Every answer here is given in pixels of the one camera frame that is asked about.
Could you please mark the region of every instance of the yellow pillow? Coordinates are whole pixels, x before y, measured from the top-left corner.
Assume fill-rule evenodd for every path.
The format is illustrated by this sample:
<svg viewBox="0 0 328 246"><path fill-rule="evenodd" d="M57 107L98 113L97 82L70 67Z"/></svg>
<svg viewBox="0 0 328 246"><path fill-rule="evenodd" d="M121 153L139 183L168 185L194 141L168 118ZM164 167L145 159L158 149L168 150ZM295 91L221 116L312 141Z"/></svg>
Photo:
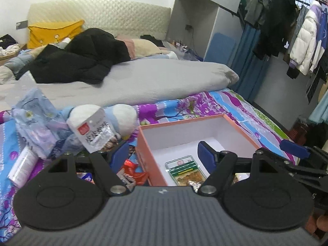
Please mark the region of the yellow pillow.
<svg viewBox="0 0 328 246"><path fill-rule="evenodd" d="M134 42L134 50L136 57L151 56L160 54L161 50L151 41L144 39L132 39Z"/></svg>
<svg viewBox="0 0 328 246"><path fill-rule="evenodd" d="M83 31L84 20L75 22L41 22L29 26L30 40L28 49L34 49L50 43L61 42L66 37L73 39Z"/></svg>

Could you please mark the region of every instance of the orange box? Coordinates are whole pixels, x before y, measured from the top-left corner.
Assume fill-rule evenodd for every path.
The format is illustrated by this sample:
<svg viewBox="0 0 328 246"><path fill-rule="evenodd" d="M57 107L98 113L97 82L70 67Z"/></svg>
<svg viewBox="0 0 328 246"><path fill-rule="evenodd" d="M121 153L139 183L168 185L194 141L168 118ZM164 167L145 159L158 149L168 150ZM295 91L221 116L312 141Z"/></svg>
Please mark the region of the orange box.
<svg viewBox="0 0 328 246"><path fill-rule="evenodd" d="M176 186L165 163L191 155L206 177L209 173L197 156L205 141L216 151L228 150L238 157L252 158L261 147L226 115L205 116L139 127L137 157L152 186Z"/></svg>

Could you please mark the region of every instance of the white plush toy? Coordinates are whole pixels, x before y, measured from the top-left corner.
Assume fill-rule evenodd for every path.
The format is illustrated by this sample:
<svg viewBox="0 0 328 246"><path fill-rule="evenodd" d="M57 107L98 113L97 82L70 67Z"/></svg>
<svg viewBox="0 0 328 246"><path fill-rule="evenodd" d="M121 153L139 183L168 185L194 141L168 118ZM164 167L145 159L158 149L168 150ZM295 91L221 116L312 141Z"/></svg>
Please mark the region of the white plush toy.
<svg viewBox="0 0 328 246"><path fill-rule="evenodd" d="M62 110L62 115L66 120L69 118L71 123L79 125L94 114L98 108L99 106L96 105L66 107ZM127 140L138 125L136 110L130 105L123 104L107 107L104 110L115 132L123 140Z"/></svg>

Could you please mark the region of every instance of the gray ribbed surface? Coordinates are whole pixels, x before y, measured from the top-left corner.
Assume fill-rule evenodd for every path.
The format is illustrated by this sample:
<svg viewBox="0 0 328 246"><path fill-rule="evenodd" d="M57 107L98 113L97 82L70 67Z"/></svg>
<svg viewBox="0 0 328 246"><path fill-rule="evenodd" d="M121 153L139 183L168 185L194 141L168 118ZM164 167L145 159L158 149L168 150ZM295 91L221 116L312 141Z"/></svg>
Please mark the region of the gray ribbed surface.
<svg viewBox="0 0 328 246"><path fill-rule="evenodd" d="M6 245L315 246L319 242L302 228L264 233L244 227L214 198L198 196L190 187L136 187L130 195L109 199L101 214L85 225L61 232L25 227Z"/></svg>

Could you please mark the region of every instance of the cream headboard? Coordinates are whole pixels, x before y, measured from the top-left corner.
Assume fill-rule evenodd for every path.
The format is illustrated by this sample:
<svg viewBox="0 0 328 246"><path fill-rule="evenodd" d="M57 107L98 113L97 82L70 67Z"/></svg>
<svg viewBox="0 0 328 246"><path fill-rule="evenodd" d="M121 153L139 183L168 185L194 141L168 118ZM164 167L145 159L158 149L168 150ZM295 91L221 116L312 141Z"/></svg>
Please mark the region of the cream headboard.
<svg viewBox="0 0 328 246"><path fill-rule="evenodd" d="M150 34L164 40L171 9L147 3L117 0L58 0L34 3L27 20L35 22L66 22L83 19L84 28L100 28L114 36Z"/></svg>

